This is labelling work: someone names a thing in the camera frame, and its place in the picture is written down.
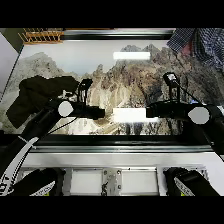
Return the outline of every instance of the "white circle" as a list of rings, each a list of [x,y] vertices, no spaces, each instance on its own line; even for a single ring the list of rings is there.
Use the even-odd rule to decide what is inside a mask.
[[[210,117],[208,110],[204,107],[195,107],[188,116],[195,124],[205,124]]]
[[[58,113],[62,117],[67,117],[69,114],[71,114],[72,111],[73,107],[68,101],[63,101],[58,107]]]

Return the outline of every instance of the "metal bracket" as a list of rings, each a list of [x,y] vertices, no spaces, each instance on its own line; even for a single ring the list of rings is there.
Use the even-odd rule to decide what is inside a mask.
[[[102,196],[120,196],[122,189],[122,169],[103,169]]]

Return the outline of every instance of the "patterned fabric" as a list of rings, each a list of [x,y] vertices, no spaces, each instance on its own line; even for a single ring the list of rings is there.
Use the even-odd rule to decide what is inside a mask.
[[[223,28],[177,28],[167,46],[178,53],[189,42],[192,43],[192,56],[224,71]]]

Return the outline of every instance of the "clothing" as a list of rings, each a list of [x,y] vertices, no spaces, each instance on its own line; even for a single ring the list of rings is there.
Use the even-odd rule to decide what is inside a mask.
[[[52,98],[66,92],[75,93],[79,82],[72,76],[45,79],[41,76],[24,79],[19,84],[19,96],[6,112],[10,122],[19,128],[30,114],[39,112]]]
[[[178,53],[189,43],[192,44],[192,56],[224,71],[223,28],[177,28],[167,45]]]

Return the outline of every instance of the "rocky mountain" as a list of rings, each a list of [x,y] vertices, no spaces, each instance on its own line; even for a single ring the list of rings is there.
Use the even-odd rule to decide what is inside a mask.
[[[206,67],[195,58],[174,54],[172,50],[163,48],[161,51],[154,45],[141,49],[128,45],[121,51],[150,52],[150,60],[118,60],[108,72],[103,72],[99,65],[92,74],[82,78],[92,78],[93,84],[88,92],[88,104],[100,106],[106,110],[104,119],[98,121],[78,119],[74,123],[60,129],[61,134],[113,134],[113,135],[154,135],[178,134],[175,121],[160,119],[158,123],[128,123],[113,121],[113,108],[116,107],[146,107],[158,100],[168,99],[168,87],[163,81],[163,74],[174,72],[181,85],[204,103],[220,105],[224,102],[223,75],[214,68]],[[46,78],[72,75],[80,81],[75,73],[65,73],[57,68],[56,63],[44,53],[19,60],[8,83],[3,101],[0,104],[0,116],[3,129],[8,133],[21,132],[24,128],[15,130],[8,121],[5,112],[18,96],[18,86],[22,79],[42,74]],[[181,100],[189,102],[191,98],[181,93]],[[56,125],[61,126],[72,118],[61,119]]]

